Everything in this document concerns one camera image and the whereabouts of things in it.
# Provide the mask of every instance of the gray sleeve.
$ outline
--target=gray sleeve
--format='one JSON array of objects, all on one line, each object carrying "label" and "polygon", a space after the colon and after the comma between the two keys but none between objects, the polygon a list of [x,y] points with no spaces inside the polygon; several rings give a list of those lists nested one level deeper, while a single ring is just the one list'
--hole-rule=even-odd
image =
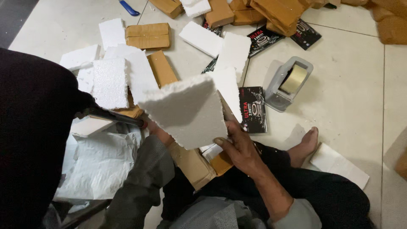
[{"label": "gray sleeve", "polygon": [[272,223],[274,229],[321,229],[322,223],[312,205],[306,199],[294,199],[288,214]]},{"label": "gray sleeve", "polygon": [[173,160],[164,144],[155,135],[147,137],[100,229],[142,229],[151,207],[161,203],[160,188],[174,175]]}]

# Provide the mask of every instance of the hand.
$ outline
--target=hand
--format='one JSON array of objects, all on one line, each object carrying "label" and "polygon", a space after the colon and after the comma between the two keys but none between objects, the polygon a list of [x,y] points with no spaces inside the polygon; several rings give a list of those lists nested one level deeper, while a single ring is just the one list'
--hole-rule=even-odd
[{"label": "hand", "polygon": [[241,130],[238,123],[231,121],[225,123],[233,143],[224,138],[215,138],[214,142],[226,151],[233,164],[254,180],[270,173],[249,135]]},{"label": "hand", "polygon": [[156,135],[165,147],[169,147],[175,141],[171,135],[161,129],[153,120],[149,119],[147,115],[144,115],[142,118],[148,124],[147,128],[150,131],[150,135]]}]

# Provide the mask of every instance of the blue utility knife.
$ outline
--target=blue utility knife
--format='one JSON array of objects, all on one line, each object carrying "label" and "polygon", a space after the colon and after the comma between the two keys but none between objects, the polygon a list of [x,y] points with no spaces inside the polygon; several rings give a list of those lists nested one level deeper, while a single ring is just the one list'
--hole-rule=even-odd
[{"label": "blue utility knife", "polygon": [[120,4],[129,12],[129,14],[131,16],[139,16],[140,12],[137,12],[135,10],[133,10],[133,8],[131,6],[129,6],[129,4],[127,4],[127,2],[125,2],[124,0],[119,0]]}]

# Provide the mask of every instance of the black product box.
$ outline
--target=black product box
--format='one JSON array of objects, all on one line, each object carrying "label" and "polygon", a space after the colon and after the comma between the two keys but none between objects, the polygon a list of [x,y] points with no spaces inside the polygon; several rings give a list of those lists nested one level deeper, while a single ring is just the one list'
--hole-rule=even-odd
[{"label": "black product box", "polygon": [[239,88],[243,129],[250,134],[267,133],[263,87]]},{"label": "black product box", "polygon": [[[261,51],[275,44],[277,41],[285,38],[285,36],[277,34],[273,31],[267,30],[266,26],[262,26],[260,29],[247,35],[252,40],[252,45],[250,46],[249,58],[257,55]],[[216,61],[218,58],[213,59],[209,65],[202,71],[202,73],[212,72],[215,68]]]},{"label": "black product box", "polygon": [[221,35],[222,29],[223,29],[223,26],[219,26],[219,27],[216,28],[216,29],[211,29],[211,28],[209,27],[208,22],[207,22],[206,20],[203,20],[203,22],[202,22],[202,27],[204,27],[204,28],[206,28],[207,30],[209,30],[209,31],[211,31],[211,32],[213,32],[213,33],[215,33],[215,34],[218,35],[218,36]]},{"label": "black product box", "polygon": [[300,19],[297,23],[297,32],[291,36],[291,39],[293,39],[293,41],[295,41],[301,48],[307,50],[321,37],[321,34]]}]

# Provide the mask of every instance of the packing tape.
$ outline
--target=packing tape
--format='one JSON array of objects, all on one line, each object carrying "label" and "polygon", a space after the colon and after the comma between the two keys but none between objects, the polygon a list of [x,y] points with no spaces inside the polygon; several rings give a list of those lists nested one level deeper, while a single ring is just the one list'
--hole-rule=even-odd
[{"label": "packing tape", "polygon": [[291,74],[286,77],[286,80],[280,86],[280,89],[288,93],[294,93],[304,81],[307,71],[306,69],[294,64]]}]

